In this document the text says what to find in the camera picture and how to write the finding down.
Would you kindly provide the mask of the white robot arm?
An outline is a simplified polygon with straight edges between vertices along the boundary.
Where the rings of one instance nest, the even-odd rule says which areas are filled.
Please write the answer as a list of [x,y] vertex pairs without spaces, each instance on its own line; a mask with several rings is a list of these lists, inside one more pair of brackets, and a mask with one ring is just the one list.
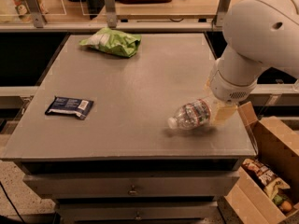
[[242,0],[223,19],[226,48],[211,69],[210,123],[222,124],[274,67],[299,76],[299,0]]

